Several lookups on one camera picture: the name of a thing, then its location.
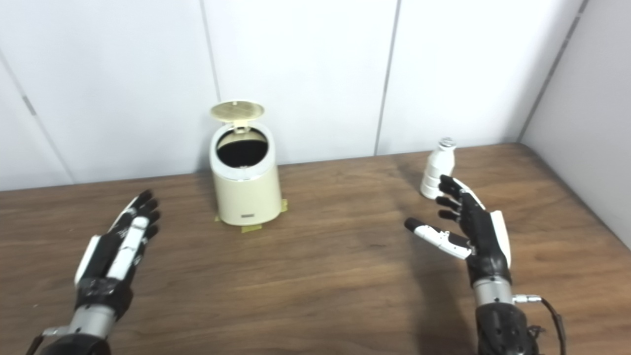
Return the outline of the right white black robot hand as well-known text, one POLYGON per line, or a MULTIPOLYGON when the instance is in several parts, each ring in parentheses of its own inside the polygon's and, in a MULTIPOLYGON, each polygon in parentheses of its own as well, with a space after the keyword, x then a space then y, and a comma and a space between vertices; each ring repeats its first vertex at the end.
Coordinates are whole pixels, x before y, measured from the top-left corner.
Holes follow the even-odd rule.
POLYGON ((407 218, 404 227, 440 251, 466 261, 471 284, 482 279, 501 278, 512 283, 511 245, 501 211, 490 212, 478 196, 462 181, 441 175, 435 198, 444 207, 439 216, 459 225, 462 236, 407 218))

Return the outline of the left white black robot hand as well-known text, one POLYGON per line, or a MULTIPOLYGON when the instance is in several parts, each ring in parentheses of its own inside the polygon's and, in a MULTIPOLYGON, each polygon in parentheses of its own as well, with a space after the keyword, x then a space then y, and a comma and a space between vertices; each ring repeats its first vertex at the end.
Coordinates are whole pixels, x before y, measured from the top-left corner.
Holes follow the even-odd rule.
POLYGON ((110 229, 94 235, 74 277, 75 308, 106 306, 120 320, 129 309, 136 270, 149 241, 159 231, 158 200, 151 190, 135 196, 110 229))

